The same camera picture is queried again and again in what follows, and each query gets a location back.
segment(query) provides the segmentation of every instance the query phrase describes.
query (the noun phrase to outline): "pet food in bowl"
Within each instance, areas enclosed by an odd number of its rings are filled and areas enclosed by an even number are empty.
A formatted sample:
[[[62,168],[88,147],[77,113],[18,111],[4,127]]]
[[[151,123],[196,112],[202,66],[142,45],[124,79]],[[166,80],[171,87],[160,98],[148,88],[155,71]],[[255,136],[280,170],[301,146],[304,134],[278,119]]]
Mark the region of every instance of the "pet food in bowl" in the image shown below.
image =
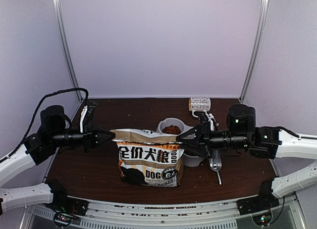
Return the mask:
[[[179,134],[181,134],[182,131],[180,130],[180,128],[178,126],[170,125],[170,126],[165,127],[162,130],[162,132],[165,134],[179,135]]]

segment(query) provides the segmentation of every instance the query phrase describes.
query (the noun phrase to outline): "white robot arm segment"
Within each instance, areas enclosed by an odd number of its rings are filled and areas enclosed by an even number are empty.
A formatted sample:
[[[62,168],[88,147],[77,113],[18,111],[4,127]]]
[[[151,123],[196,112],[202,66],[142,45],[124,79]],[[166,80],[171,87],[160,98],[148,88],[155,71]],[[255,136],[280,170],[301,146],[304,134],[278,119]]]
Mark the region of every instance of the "white robot arm segment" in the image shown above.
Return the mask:
[[[295,137],[281,130],[279,140],[282,141],[282,145],[278,147],[275,157],[299,157],[317,160],[317,136],[298,135],[299,137]]]
[[[272,182],[272,194],[281,198],[291,192],[306,188],[317,183],[317,161],[311,165],[291,173],[287,176],[277,177]]]
[[[26,154],[25,145],[20,148],[5,161],[0,164],[0,187],[21,172],[35,166],[35,162],[30,154]]]
[[[23,188],[0,188],[2,212],[40,203],[52,203],[53,193],[46,183]]]

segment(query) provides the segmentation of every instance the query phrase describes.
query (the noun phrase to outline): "bowl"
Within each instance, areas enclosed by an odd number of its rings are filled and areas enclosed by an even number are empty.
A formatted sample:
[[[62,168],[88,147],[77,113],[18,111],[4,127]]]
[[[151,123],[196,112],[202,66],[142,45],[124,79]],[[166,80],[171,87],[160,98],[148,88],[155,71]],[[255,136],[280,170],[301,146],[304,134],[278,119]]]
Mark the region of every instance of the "bowl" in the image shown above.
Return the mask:
[[[167,119],[164,119],[162,121],[160,121],[160,123],[158,124],[158,127],[157,127],[157,132],[159,133],[163,133],[163,129],[165,127],[168,127],[168,126],[171,126],[171,125],[174,125],[174,126],[178,126],[181,133],[184,133],[188,130],[190,130],[192,127],[191,126],[188,126],[186,124],[184,124],[183,121],[181,121],[180,119],[176,119],[176,118],[167,118]],[[185,166],[188,166],[188,167],[197,167],[199,166],[199,164],[205,160],[205,157],[199,157],[199,156],[190,156],[190,155],[187,155],[186,153],[183,154],[183,159],[184,159],[184,165]]]

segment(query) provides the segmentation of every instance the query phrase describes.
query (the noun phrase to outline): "black cable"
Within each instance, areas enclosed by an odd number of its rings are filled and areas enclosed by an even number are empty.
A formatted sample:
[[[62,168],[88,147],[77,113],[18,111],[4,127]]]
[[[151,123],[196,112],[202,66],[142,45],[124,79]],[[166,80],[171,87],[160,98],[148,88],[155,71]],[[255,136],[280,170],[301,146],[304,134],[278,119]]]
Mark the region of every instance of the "black cable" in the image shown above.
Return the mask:
[[[283,205],[282,205],[281,211],[279,212],[279,214],[277,215],[277,217],[274,219],[274,221],[269,223],[270,225],[272,225],[273,223],[275,223],[275,222],[277,221],[277,219],[281,216],[281,214],[282,214],[282,212],[283,212],[284,205],[285,205],[285,196],[283,196]]]
[[[24,134],[24,136],[23,136],[21,142],[18,144],[18,146],[16,146],[16,148],[15,148],[11,153],[9,153],[8,156],[6,156],[6,157],[4,157],[3,159],[1,159],[1,160],[0,160],[0,163],[3,162],[3,161],[5,161],[5,160],[8,159],[9,157],[11,157],[11,156],[19,149],[19,147],[24,143],[26,137],[28,136],[28,134],[29,134],[29,132],[30,132],[30,130],[31,130],[31,127],[32,127],[32,125],[33,125],[35,116],[36,116],[37,112],[39,111],[41,104],[43,103],[43,101],[44,101],[46,98],[52,97],[52,96],[55,96],[55,95],[58,95],[58,94],[62,94],[62,93],[76,92],[76,91],[83,91],[83,92],[85,92],[85,94],[86,94],[86,96],[85,96],[85,105],[87,105],[87,100],[88,100],[88,94],[89,94],[89,93],[88,93],[88,90],[85,89],[85,88],[70,88],[70,89],[60,90],[60,91],[53,92],[53,93],[50,93],[50,94],[45,95],[45,96],[40,100],[38,106],[36,107],[36,109],[35,109],[35,111],[34,111],[34,113],[33,113],[31,122],[30,122],[30,124],[29,124],[29,127],[28,127],[26,133]]]
[[[287,132],[288,134],[290,134],[290,135],[292,135],[292,136],[294,136],[294,137],[299,138],[299,135],[298,135],[298,134],[294,133],[293,131],[291,131],[291,130],[285,128],[285,127],[278,126],[278,127],[276,127],[276,128],[282,129],[282,130],[284,130],[285,132]]]
[[[77,150],[79,147],[69,147],[69,148],[66,148],[66,149],[62,149],[62,147],[58,150],[58,155],[61,155],[62,153],[64,153],[65,151],[68,151],[68,150],[71,150],[71,151],[75,151]]]
[[[221,156],[223,156],[223,157],[239,157],[239,156],[241,156],[241,152],[240,151],[238,151],[237,149],[236,149],[236,153],[237,153],[237,155],[222,155],[221,154]]]

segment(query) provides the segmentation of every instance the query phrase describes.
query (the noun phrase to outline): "black dog illustration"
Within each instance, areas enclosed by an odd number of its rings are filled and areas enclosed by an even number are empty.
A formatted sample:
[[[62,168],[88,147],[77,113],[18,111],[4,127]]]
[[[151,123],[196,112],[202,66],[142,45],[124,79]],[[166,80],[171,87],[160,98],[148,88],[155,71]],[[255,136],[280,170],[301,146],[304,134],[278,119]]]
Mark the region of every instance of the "black dog illustration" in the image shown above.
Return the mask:
[[[121,171],[123,173],[123,178],[122,180],[131,183],[131,184],[137,184],[137,185],[148,185],[148,183],[145,182],[145,177],[141,171],[138,169],[127,169],[124,167],[120,167]]]

